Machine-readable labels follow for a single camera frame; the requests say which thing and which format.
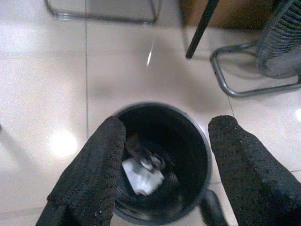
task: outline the tile floor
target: tile floor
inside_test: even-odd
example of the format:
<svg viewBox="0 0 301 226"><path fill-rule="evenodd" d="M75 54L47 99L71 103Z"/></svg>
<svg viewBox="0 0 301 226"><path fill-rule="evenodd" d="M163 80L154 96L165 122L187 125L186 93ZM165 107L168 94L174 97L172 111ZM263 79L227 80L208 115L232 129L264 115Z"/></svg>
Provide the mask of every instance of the tile floor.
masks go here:
<svg viewBox="0 0 301 226"><path fill-rule="evenodd" d="M85 2L72 6L85 10ZM209 28L191 60L195 31L182 29L178 5L164 0L153 27L54 20L43 0L0 3L0 226L34 225L63 169L97 126L118 109L153 100L186 111L208 137L212 117L229 114L301 180L301 90L233 99L209 63L221 46L258 32ZM259 76L249 56L222 59L237 90L279 82ZM230 225L237 222L213 162L210 188ZM117 216L112 226L132 225ZM205 225L199 210L173 226Z"/></svg>

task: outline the chair leg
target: chair leg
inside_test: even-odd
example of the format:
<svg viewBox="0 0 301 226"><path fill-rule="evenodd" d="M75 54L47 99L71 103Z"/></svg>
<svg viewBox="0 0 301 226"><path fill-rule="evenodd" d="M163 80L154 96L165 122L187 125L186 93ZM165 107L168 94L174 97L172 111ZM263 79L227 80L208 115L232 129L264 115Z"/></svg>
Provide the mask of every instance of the chair leg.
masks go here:
<svg viewBox="0 0 301 226"><path fill-rule="evenodd" d="M134 23L134 24L142 24L142 25L153 25L158 20L159 13L161 11L162 0L158 0L158 9L157 12L155 10L155 4L153 0L148 0L150 2L151 12L153 14L152 19L143 19L143 18L130 18L130 17L121 17L121 16L103 16L98 14L87 14L78 13L72 11L61 11L59 9L55 9L49 3L49 0L44 0L46 8L53 17L57 19L94 19L94 20L104 20L104 21L114 21L114 22L125 22L125 23Z"/></svg>
<svg viewBox="0 0 301 226"><path fill-rule="evenodd" d="M263 88L263 89L254 89L254 90L249 90L249 91L244 91L244 92L236 92L236 91L232 90L225 81L224 75L222 73L222 69L218 62L218 56L220 54L239 53L245 49L255 47L256 45L257 45L257 41L253 41L253 42L242 44L242 45L222 47L222 48L219 48L216 51L214 51L213 54L211 55L210 61L211 61L211 65L213 67L215 76L217 78L217 81L218 81L221 89L227 95L229 95L231 97L250 97L250 96L254 96L254 95L268 94L268 93L288 91L288 90L301 88L301 77L299 76L298 82L294 83L294 84L269 87L269 88Z"/></svg>
<svg viewBox="0 0 301 226"><path fill-rule="evenodd" d="M192 38L192 41L189 45L189 48L187 50L186 53L186 57L187 58L192 58L194 52L196 51L196 48L198 47L199 41L201 40L205 29L208 26L208 23L212 17L212 14L215 11L215 8L217 6L217 3L219 2L219 0L208 0L207 6L205 8L205 11L202 15L202 18L198 24L197 30L194 33L194 36Z"/></svg>

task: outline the metal chair leg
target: metal chair leg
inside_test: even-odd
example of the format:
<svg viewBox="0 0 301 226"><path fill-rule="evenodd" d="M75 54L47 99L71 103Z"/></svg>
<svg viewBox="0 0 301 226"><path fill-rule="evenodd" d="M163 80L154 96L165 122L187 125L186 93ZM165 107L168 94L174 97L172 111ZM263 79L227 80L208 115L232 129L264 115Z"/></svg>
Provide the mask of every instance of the metal chair leg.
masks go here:
<svg viewBox="0 0 301 226"><path fill-rule="evenodd" d="M162 6L162 0L158 0L158 9L156 12L156 7L153 0L149 0L151 12L153 14L152 19L136 19L130 17L121 17L121 16L102 16L97 14L87 14L87 13L78 13L72 11L62 11L56 8L53 8L49 3L49 0L44 0L47 10L52 14L53 17L57 19L94 19L94 20L104 20L104 21L114 21L114 22L126 22L126 23L134 23L134 24L142 24L142 25L153 25L158 20L158 16Z"/></svg>
<svg viewBox="0 0 301 226"><path fill-rule="evenodd" d="M221 89L227 95L229 95L231 97L250 97L250 96L259 95L259 94L268 94L268 93L274 93L274 92L279 92L279 91L288 91L288 90L301 88L301 77L299 76L298 82L294 83L294 84L269 87L269 88L263 88L263 89L254 89L254 90L244 91L244 92L236 92L236 91L232 90L225 81L224 75L222 73L222 69L218 62L218 56L220 54L239 53L245 49L255 47L256 45L257 45L257 41L253 41L253 42L245 43L242 45L222 47L222 48L219 48L216 51L214 51L213 54L211 55L210 61L211 61L211 65L213 67L215 76L217 78L217 81L218 81Z"/></svg>
<svg viewBox="0 0 301 226"><path fill-rule="evenodd" d="M201 40L201 38L204 34L204 31L208 26L209 20L211 19L212 14L214 13L214 10L215 10L218 2L219 2L219 0L208 0L205 11L202 15L201 20L199 21L197 30L194 33L192 41L187 50L187 53L186 53L187 58L189 58L189 59L192 58L194 52L196 51L199 41Z"/></svg>

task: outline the black pole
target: black pole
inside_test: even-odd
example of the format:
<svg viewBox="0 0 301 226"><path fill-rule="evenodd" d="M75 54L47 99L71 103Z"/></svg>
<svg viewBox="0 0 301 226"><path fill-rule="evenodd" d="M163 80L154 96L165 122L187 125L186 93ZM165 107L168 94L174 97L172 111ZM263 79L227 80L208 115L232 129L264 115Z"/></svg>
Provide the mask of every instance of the black pole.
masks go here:
<svg viewBox="0 0 301 226"><path fill-rule="evenodd" d="M208 1L205 11L202 15L202 18L199 21L197 30L196 30L196 32L193 36L193 39L189 45L189 48L187 50L187 53L186 53L187 58L189 58L189 59L192 58L194 52L196 51L196 48L198 47L198 43L201 40L201 38L204 34L204 31L208 26L209 20L212 17L212 14L217 6L218 1L219 0L209 0Z"/></svg>

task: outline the black trash can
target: black trash can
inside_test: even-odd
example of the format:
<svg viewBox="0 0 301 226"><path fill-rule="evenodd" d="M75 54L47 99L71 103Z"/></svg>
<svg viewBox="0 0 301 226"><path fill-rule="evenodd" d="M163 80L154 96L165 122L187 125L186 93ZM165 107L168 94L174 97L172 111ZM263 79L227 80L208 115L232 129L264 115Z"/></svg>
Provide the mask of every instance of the black trash can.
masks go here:
<svg viewBox="0 0 301 226"><path fill-rule="evenodd" d="M169 155L178 183L168 179L149 196L136 195L122 170L114 212L140 225L162 225L187 215L204 196L211 175L211 152L204 133L186 113L161 103L144 102L116 114L127 138L138 133L153 152ZM130 154L125 150L123 161Z"/></svg>

